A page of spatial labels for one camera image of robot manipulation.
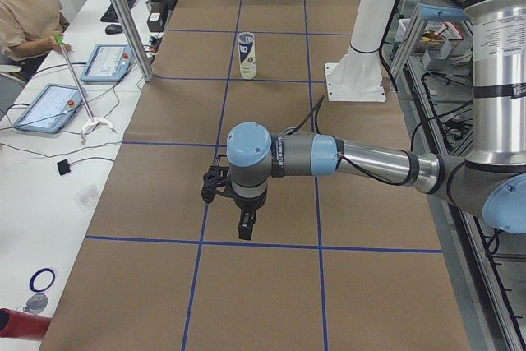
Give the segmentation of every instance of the beige t-shirt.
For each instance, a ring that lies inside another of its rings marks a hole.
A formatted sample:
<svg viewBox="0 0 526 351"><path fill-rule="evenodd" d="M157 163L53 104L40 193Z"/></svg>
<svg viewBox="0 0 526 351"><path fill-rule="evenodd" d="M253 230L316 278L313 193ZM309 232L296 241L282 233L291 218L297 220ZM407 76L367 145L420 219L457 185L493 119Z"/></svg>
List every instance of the beige t-shirt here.
<svg viewBox="0 0 526 351"><path fill-rule="evenodd" d="M50 36L60 26L59 0L0 0L0 43L3 53L14 61L9 47Z"/></svg>

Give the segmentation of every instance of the person's hand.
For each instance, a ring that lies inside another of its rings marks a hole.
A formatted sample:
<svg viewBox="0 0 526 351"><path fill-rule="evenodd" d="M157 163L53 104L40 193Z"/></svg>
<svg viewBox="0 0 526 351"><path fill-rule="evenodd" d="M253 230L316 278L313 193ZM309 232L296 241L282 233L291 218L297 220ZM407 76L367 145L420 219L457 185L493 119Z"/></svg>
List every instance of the person's hand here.
<svg viewBox="0 0 526 351"><path fill-rule="evenodd" d="M54 51L57 51L58 53L62 53L62 50L60 49L60 44L57 43L57 40L55 39L55 35L61 35L64 36L62 32L53 32L48 37L49 45L51 46L51 49ZM64 48L66 49L66 52L70 52L72 50L72 46L70 44L64 43Z"/></svg>

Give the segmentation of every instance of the red cup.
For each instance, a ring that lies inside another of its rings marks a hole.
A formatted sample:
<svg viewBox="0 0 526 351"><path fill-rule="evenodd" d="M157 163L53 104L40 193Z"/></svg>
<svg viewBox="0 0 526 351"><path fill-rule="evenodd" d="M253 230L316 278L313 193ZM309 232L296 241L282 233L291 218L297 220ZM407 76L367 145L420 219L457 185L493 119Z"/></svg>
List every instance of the red cup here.
<svg viewBox="0 0 526 351"><path fill-rule="evenodd" d="M0 309L0 337L42 340L48 331L51 318L28 312Z"/></svg>

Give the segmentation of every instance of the white desk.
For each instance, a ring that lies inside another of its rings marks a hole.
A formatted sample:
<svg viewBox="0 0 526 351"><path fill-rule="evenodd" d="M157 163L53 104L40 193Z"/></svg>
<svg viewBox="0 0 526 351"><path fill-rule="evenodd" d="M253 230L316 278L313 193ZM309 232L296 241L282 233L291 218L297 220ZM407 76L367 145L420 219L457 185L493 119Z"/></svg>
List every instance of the white desk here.
<svg viewBox="0 0 526 351"><path fill-rule="evenodd" d="M148 11L146 0L139 0L131 10L143 44L147 44L151 33L146 24ZM106 35L107 24L100 17L109 5L109 0L88 0L72 21L65 41L72 45L72 62L86 62L94 46L102 43L126 43L124 34ZM59 53L51 53L41 68L62 64ZM16 103L30 103L48 83L74 85L67 67L51 69L37 74L22 91ZM129 123L144 84L141 71L134 67L115 89L120 104L108 115L117 132L99 127L87 136L85 146L119 142ZM110 85L85 85L88 99L100 95ZM98 117L103 117L116 103L113 92L91 103ZM23 109L8 113L14 122ZM80 132L87 121L84 109L79 109L64 130ZM8 127L4 118L0 128ZM67 153L82 148L77 135L29 134L13 129L0 131L0 143L46 155ZM64 176L58 174L56 163L67 158L69 162L93 156L114 159L120 144L93 150L84 150L65 157L47 159L38 155L12 150L4 146L0 150L0 307L17 309L25 305L34 293L29 289L30 277L44 267L53 268L57 278L46 291L48 306L43 316L53 316L64 285L69 276L85 231L94 213L99 194L104 188L112 168L112 162L92 159L72 167ZM94 191L88 203L81 204L79 195L86 188ZM0 339L2 351L36 350L39 342L18 339Z"/></svg>

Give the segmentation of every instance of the black pants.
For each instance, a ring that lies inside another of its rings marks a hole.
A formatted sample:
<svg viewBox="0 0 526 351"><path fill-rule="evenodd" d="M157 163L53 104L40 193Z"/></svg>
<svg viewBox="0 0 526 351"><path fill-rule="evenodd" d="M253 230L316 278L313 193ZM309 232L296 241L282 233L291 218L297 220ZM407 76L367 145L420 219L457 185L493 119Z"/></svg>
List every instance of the black pants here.
<svg viewBox="0 0 526 351"><path fill-rule="evenodd" d="M18 61L17 63L22 66L22 70L18 72L21 79L24 81L29 81L47 56L48 55L46 54L36 58L28 58L24 59L23 61Z"/></svg>

